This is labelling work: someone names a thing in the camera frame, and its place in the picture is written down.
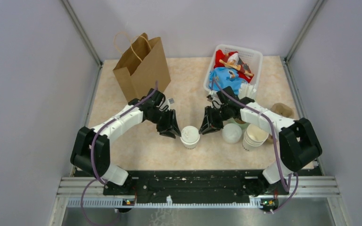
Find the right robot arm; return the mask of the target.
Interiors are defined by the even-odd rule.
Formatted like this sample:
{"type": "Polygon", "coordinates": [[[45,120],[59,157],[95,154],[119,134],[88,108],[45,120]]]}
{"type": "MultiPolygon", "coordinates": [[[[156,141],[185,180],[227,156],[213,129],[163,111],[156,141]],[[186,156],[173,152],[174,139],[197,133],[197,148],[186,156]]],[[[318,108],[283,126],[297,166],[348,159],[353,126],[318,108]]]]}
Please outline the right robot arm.
{"type": "Polygon", "coordinates": [[[223,122],[237,118],[255,125],[278,141],[275,146],[275,163],[264,169],[257,181],[263,194],[270,194],[284,177],[298,172],[322,154],[322,148],[311,122],[306,118],[299,120],[274,113],[255,100],[239,99],[231,87],[216,93],[219,107],[205,107],[204,119],[199,129],[202,135],[223,129],[223,122]]]}

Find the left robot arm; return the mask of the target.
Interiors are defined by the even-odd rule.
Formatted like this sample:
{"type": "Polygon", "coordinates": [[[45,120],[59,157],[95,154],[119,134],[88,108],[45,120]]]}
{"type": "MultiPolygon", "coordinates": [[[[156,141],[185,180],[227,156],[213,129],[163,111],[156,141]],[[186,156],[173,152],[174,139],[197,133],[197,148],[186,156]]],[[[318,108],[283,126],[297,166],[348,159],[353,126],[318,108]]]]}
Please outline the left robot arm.
{"type": "Polygon", "coordinates": [[[78,130],[70,163],[102,184],[111,182],[120,194],[132,190],[129,173],[111,163],[110,145],[126,131],[144,121],[156,125],[161,136],[181,136],[176,120],[176,111],[169,107],[165,95],[157,89],[150,89],[142,99],[133,99],[121,112],[93,128],[78,130]]]}

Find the white cup lid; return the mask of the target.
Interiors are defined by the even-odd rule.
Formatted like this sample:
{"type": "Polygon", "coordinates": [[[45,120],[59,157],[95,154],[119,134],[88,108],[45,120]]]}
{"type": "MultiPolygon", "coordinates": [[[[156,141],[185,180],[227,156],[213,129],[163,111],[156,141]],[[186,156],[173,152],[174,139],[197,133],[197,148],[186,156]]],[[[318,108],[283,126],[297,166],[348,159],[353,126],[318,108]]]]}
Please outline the white cup lid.
{"type": "Polygon", "coordinates": [[[181,131],[181,141],[184,144],[195,144],[200,139],[199,131],[194,126],[186,126],[181,131]]]}

